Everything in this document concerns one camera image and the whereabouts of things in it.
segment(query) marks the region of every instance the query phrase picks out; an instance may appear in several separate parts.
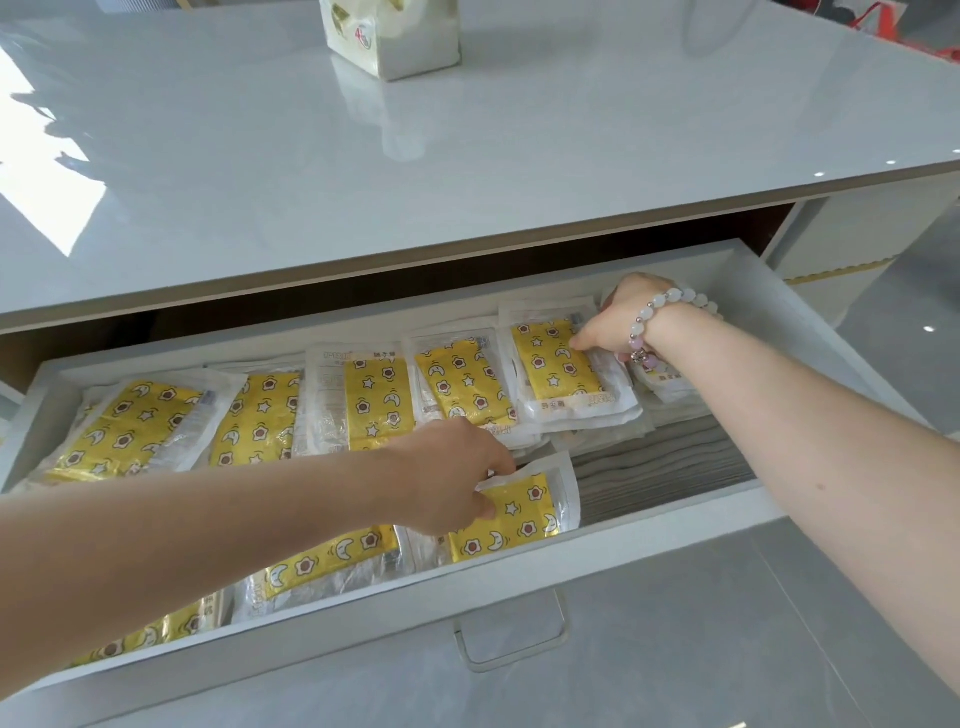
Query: gray floor tile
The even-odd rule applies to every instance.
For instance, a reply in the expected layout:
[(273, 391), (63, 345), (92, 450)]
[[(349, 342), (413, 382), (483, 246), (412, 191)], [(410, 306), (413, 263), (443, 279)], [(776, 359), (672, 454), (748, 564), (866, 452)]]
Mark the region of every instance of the gray floor tile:
[(793, 522), (751, 535), (874, 728), (960, 725), (960, 698)]

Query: white drawer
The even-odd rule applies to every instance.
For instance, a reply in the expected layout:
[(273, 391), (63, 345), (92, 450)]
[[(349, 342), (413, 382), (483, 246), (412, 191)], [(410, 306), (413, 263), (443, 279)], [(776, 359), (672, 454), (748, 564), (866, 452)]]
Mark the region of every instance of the white drawer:
[[(596, 294), (631, 270), (681, 279), (706, 291), (729, 321), (854, 390), (920, 419), (746, 246), (729, 241), (47, 362), (0, 450), (0, 482), (11, 487), (65, 437), (80, 392), (91, 384), (151, 371), (301, 352), (322, 340), (396, 338), (405, 329), (492, 314), (506, 298)], [(51, 675), (0, 703), (0, 723), (85, 725), (781, 516), (757, 481), (743, 483), (598, 523), (482, 563), (415, 574), (260, 621)]]

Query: hand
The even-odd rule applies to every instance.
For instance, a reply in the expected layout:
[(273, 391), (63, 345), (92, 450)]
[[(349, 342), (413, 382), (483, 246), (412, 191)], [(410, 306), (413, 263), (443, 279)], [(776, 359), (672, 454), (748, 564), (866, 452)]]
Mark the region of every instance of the hand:
[(392, 522), (427, 536), (492, 519), (492, 501), (476, 492), (489, 471), (516, 470), (510, 451), (465, 417), (432, 422), (380, 449), (396, 458), (396, 516)]
[[(636, 320), (640, 309), (648, 304), (658, 293), (664, 293), (674, 286), (672, 280), (645, 273), (631, 273), (620, 281), (616, 290), (604, 301), (600, 313), (587, 321), (587, 324), (570, 340), (570, 346), (580, 351), (587, 349), (606, 349), (608, 352), (622, 354), (618, 358), (625, 361), (630, 348), (630, 326)], [(660, 316), (654, 316), (651, 322)]]

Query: gray folded cloth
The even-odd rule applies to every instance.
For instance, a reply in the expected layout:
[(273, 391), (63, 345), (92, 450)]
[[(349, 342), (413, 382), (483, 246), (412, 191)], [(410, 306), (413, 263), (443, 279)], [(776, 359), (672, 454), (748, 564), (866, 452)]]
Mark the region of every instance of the gray folded cloth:
[(581, 525), (726, 488), (755, 476), (711, 417), (658, 428), (638, 440), (573, 458)]

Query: packaging bag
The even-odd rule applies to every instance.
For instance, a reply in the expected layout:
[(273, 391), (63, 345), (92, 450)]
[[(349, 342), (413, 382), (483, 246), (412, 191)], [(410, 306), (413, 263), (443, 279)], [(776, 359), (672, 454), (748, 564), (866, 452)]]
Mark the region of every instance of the packaging bag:
[(288, 460), (296, 441), (305, 354), (213, 364), (247, 380), (217, 428), (209, 454), (216, 467)]
[(414, 415), (421, 423), (466, 417), (512, 450), (533, 449), (543, 437), (518, 421), (496, 323), (493, 316), (465, 319), (404, 337), (404, 355), (416, 363), (409, 367)]
[(441, 538), (408, 531), (417, 570), (490, 555), (542, 541), (580, 525), (580, 491), (568, 452), (535, 460), (477, 490), (493, 501), (492, 521), (477, 520)]
[(693, 383), (665, 361), (658, 361), (656, 367), (646, 362), (631, 361), (630, 374), (666, 404), (688, 397), (700, 398)]
[(320, 0), (326, 44), (384, 81), (460, 62), (457, 0)]
[(148, 624), (138, 632), (105, 644), (70, 664), (71, 667), (99, 662), (138, 649), (167, 644), (184, 637), (216, 629), (224, 622), (226, 600), (222, 592), (206, 596), (171, 615)]
[[(29, 480), (49, 487), (147, 471), (190, 470), (244, 380), (243, 376), (200, 369), (125, 379), (112, 387), (89, 387), (70, 436)], [(223, 623), (224, 611), (223, 594), (207, 596), (85, 654), (70, 666), (214, 629)]]
[(644, 409), (642, 415), (624, 425), (554, 432), (550, 435), (550, 442), (557, 452), (566, 450), (570, 457), (577, 457), (636, 440), (655, 429), (653, 417)]
[(100, 403), (27, 477), (28, 486), (188, 471), (245, 379), (187, 369), (128, 378), (91, 393), (102, 397)]
[[(375, 351), (364, 351), (367, 347)], [(409, 377), (398, 349), (324, 344), (306, 353), (294, 456), (375, 449), (413, 430)], [(247, 578), (234, 619), (262, 617), (412, 571), (405, 531), (374, 525)]]
[(609, 352), (578, 352), (570, 339), (597, 313), (593, 298), (500, 306), (500, 349), (513, 362), (522, 423), (545, 432), (622, 425), (641, 408), (623, 364)]

